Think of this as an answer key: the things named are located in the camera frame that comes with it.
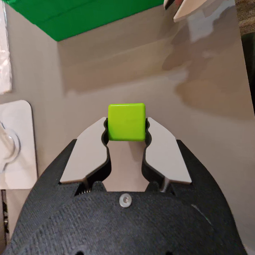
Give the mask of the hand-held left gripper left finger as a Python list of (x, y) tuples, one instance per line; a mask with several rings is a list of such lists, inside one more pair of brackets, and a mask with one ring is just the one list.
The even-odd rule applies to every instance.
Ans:
[(94, 182), (110, 175), (107, 125), (108, 119), (102, 117), (78, 136), (60, 178), (61, 184), (83, 183), (86, 189), (91, 189)]

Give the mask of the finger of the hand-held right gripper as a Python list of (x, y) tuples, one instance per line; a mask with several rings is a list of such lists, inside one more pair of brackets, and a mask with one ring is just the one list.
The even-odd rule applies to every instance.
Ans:
[(173, 21), (192, 19), (197, 14), (202, 14), (202, 17), (205, 18), (212, 16), (216, 19), (220, 17), (222, 12), (233, 6), (235, 6), (234, 0), (183, 0)]
[(179, 8), (182, 2), (183, 0), (164, 0), (163, 6), (165, 10), (167, 10), (172, 4), (174, 4), (174, 6)]

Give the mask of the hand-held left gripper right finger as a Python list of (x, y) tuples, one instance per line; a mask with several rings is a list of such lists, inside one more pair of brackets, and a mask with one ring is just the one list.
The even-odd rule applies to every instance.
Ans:
[(175, 136), (153, 118), (146, 119), (142, 175), (160, 192), (170, 183), (190, 185), (192, 179)]

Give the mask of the lime green cube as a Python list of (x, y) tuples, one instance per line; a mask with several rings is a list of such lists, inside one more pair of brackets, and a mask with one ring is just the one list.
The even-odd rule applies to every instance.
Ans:
[(146, 136), (144, 103), (110, 104), (108, 137), (110, 141), (144, 141)]

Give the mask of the green plastic bin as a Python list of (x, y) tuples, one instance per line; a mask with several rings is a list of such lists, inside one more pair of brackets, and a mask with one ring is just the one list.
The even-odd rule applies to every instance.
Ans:
[(162, 5), (163, 0), (4, 0), (59, 42)]

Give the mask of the document stand with white base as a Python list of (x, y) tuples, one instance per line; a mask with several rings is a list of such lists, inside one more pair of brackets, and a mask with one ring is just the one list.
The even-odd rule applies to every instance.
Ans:
[(0, 124), (0, 189), (31, 189), (38, 178), (31, 105), (1, 104)]

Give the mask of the person's dark clothed body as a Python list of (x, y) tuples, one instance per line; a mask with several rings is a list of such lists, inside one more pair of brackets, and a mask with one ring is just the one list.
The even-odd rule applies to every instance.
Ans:
[(241, 36), (253, 110), (255, 110), (255, 33)]

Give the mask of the laminated paper sheet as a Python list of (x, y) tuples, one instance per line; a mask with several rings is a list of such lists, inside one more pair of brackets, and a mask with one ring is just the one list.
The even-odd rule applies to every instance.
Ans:
[(12, 70), (5, 3), (0, 1), (0, 95), (12, 91)]

